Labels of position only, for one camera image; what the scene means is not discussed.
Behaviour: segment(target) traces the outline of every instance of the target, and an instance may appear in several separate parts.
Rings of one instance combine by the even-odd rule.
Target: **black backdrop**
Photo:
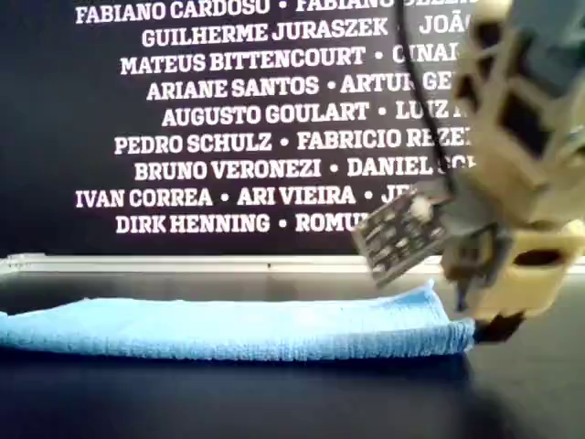
[[[2,221],[0,253],[46,252],[49,254],[351,254],[354,253],[349,232],[296,231],[298,213],[314,216],[314,226],[336,213],[369,212],[381,203],[387,185],[408,185],[429,176],[395,175],[384,177],[349,177],[348,157],[367,158],[395,156],[428,156],[428,146],[414,146],[412,139],[422,129],[420,120],[398,119],[397,102],[411,99],[408,91],[378,91],[342,93],[346,76],[355,80],[358,74],[402,73],[394,55],[393,8],[375,7],[331,11],[296,12],[296,0],[285,8],[271,0],[267,15],[212,16],[164,21],[124,22],[76,25],[76,5],[108,5],[109,2],[75,2],[72,0],[18,0],[0,3],[2,58],[0,61],[0,196]],[[430,51],[421,53],[414,48],[420,72],[429,72],[425,83],[432,99],[445,100],[446,90],[432,90],[433,79],[448,77],[454,64],[445,57],[442,48],[452,48],[462,38],[454,16],[465,21],[472,5],[466,0],[420,0],[409,10],[412,43],[426,45]],[[145,48],[141,35],[145,29],[169,27],[227,26],[245,23],[277,24],[290,21],[386,17],[388,36],[333,37],[295,41],[243,42],[234,44],[205,44],[183,47]],[[439,30],[452,32],[423,32],[429,17]],[[266,70],[201,71],[180,74],[121,75],[121,58],[152,57],[154,55],[208,54],[291,48],[350,48],[364,47],[363,64],[353,66],[308,67]],[[383,53],[377,59],[375,53]],[[314,95],[287,95],[248,98],[191,99],[182,101],[149,102],[146,96],[153,82],[198,81],[210,79],[258,79],[269,77],[315,76],[319,92]],[[328,81],[334,81],[330,90]],[[398,76],[393,78],[398,83]],[[322,123],[265,123],[255,125],[202,125],[164,127],[166,109],[319,102],[369,102],[364,121]],[[388,109],[378,114],[378,107]],[[438,104],[439,115],[442,108]],[[465,148],[460,133],[463,118],[441,118],[446,130],[444,140],[450,155],[456,155],[454,166],[464,166]],[[401,141],[396,147],[300,150],[297,132],[334,130],[399,130]],[[114,137],[128,135],[173,135],[186,139],[190,134],[258,133],[271,134],[271,151],[189,153],[170,155],[116,155]],[[290,139],[286,146],[280,138]],[[213,175],[212,161],[321,159],[321,176],[308,178],[225,179]],[[409,159],[415,163],[418,159]],[[135,181],[133,164],[137,162],[202,161],[207,164],[208,176],[203,180]],[[331,165],[337,165],[336,173]],[[284,205],[279,187],[350,186],[356,204],[347,205]],[[128,192],[133,188],[207,188],[213,206],[135,208],[128,205]],[[244,187],[275,187],[275,205],[238,206]],[[89,209],[77,208],[76,190],[124,189],[124,206]],[[367,199],[365,193],[371,191]],[[229,195],[222,201],[221,194]],[[172,215],[268,214],[267,232],[197,232],[169,231]],[[166,233],[117,233],[117,216],[165,215]],[[280,227],[285,220],[287,225]]]

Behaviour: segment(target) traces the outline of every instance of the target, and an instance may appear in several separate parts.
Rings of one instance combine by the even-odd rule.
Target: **wire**
[[[404,54],[404,66],[410,75],[410,80],[412,81],[412,96],[419,103],[422,109],[422,120],[431,132],[435,161],[437,162],[439,169],[444,174],[445,185],[449,194],[454,197],[456,190],[455,183],[453,181],[451,169],[447,163],[445,150],[441,145],[439,129],[437,127],[436,121],[433,119],[431,112],[429,111],[426,96],[424,95],[423,89],[420,85],[419,73],[417,72],[414,61],[412,60],[412,54],[410,53],[409,33],[406,28],[407,17],[404,0],[397,0],[395,7],[396,12],[394,17],[396,18],[396,36],[398,43],[402,46],[402,52]]]

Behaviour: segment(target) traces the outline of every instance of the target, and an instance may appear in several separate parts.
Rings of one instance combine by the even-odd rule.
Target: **folded towel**
[[[0,346],[65,354],[197,360],[423,357],[473,345],[433,283],[368,300],[186,302],[85,299],[0,315]]]

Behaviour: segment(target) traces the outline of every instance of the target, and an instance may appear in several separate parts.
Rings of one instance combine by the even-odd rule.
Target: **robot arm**
[[[583,67],[584,1],[478,2],[452,87],[476,166],[442,167],[447,185],[415,185],[356,227],[378,286],[442,252],[480,341],[550,308],[585,250]]]

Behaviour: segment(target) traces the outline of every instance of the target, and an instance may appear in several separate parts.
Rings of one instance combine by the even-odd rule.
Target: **black table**
[[[426,277],[393,284],[406,290]],[[445,306],[453,295],[437,284]],[[206,300],[378,295],[365,275],[20,274],[0,309],[82,297]],[[585,277],[508,343],[468,357],[319,364],[85,359],[0,353],[0,437],[582,438]]]

